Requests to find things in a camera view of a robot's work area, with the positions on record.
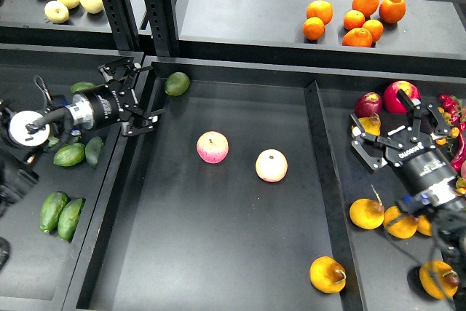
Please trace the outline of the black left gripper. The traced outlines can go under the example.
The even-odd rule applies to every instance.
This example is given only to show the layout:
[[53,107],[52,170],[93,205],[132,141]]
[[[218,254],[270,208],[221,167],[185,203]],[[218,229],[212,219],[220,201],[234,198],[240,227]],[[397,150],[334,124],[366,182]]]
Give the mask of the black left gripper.
[[121,123],[123,136],[136,136],[154,130],[164,108],[144,111],[137,105],[135,86],[140,73],[153,67],[142,66],[133,57],[123,57],[98,67],[105,83],[76,92],[72,98],[74,125],[97,130]]

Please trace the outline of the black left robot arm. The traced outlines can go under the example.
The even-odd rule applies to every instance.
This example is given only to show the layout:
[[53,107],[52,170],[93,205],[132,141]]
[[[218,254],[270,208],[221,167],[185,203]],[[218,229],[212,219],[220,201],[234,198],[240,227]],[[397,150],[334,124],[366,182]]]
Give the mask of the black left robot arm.
[[131,57],[123,57],[99,67],[103,84],[75,85],[70,102],[62,95],[52,95],[47,83],[33,78],[44,100],[41,110],[13,111],[9,101],[1,101],[1,139],[6,145],[28,149],[19,160],[1,150],[1,211],[21,200],[37,183],[34,161],[40,154],[65,146],[76,131],[98,130],[118,124],[122,135],[135,136],[153,130],[164,109],[146,111],[139,106],[135,79],[145,68]]

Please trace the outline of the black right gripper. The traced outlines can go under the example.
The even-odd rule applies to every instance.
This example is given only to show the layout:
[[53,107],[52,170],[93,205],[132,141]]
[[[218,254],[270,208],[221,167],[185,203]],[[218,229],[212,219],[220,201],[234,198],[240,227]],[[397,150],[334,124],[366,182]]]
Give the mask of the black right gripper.
[[406,148],[404,143],[381,134],[375,136],[363,133],[355,138],[351,134],[352,150],[370,171],[390,164],[406,191],[417,200],[452,201],[456,198],[453,182],[457,172],[439,149],[420,143],[446,138],[451,127],[431,103],[410,98],[404,90],[397,91],[396,97],[407,110],[409,140],[418,143]]

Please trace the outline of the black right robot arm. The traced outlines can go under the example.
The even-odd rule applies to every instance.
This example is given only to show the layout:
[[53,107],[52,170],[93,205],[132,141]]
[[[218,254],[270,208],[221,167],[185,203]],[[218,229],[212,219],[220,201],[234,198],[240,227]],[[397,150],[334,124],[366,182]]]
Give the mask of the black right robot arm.
[[408,194],[396,202],[403,218],[424,215],[431,224],[434,248],[440,250],[457,276],[459,287],[465,287],[465,200],[453,187],[457,170],[435,142],[447,137],[451,123],[438,108],[422,104],[396,93],[409,124],[392,130],[387,136],[370,133],[355,114],[350,117],[352,148],[369,169],[376,171],[385,165],[405,186]]

